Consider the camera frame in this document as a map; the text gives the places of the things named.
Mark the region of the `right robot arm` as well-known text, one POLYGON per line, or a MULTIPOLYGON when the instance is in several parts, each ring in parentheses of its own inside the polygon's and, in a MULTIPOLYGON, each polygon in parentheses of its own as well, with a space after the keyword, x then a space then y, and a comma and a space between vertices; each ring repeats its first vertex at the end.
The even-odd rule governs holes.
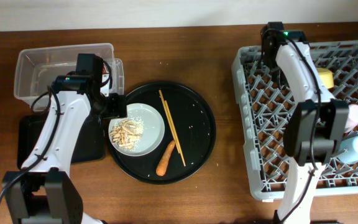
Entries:
POLYGON ((274 82, 288 85, 296 103, 283 134, 290 165, 273 222, 310 223, 314 193, 321 174, 339 150, 349 106, 336 99, 319 77, 303 31, 268 22, 260 37, 260 62, 273 71, 274 82))

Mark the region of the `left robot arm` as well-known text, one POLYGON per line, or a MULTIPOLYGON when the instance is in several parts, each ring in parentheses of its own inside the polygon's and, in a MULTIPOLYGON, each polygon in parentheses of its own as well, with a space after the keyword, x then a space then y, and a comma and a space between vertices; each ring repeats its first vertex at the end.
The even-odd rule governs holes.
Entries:
POLYGON ((48 114, 32 152, 19 171, 6 172, 0 204, 6 201, 13 223, 99 223, 83 211, 70 179, 71 159, 83 123, 127 116, 124 95, 110 93, 111 67, 95 54, 79 54, 76 68, 47 88, 48 114))

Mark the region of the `red snack wrapper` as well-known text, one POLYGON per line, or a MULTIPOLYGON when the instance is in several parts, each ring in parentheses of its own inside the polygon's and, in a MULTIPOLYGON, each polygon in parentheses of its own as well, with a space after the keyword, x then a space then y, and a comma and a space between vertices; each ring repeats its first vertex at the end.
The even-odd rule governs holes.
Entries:
POLYGON ((103 75, 108 74, 108 68, 104 65, 103 66, 103 75))

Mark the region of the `blue cup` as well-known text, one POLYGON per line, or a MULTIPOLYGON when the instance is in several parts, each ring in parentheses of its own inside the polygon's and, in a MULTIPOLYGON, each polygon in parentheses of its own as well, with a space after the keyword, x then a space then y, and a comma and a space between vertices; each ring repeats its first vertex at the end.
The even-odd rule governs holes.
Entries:
POLYGON ((344 164, 354 164, 358 161, 358 136, 343 140, 336 156, 344 164))

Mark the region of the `pink cup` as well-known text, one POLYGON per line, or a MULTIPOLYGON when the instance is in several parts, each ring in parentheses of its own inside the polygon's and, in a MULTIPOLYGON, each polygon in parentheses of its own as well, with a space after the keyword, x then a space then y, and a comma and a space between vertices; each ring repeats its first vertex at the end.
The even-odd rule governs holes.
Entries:
POLYGON ((358 125, 358 105, 349 105, 349 113, 345 125, 344 132, 349 133, 358 125))

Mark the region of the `yellow bowl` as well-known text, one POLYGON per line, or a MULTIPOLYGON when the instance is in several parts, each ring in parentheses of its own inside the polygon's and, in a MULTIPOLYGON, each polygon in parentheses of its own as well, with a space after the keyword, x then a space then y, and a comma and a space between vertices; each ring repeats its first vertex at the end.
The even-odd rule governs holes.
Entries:
POLYGON ((332 71, 326 68, 317 67, 318 75, 327 89, 334 87, 334 78, 332 71))

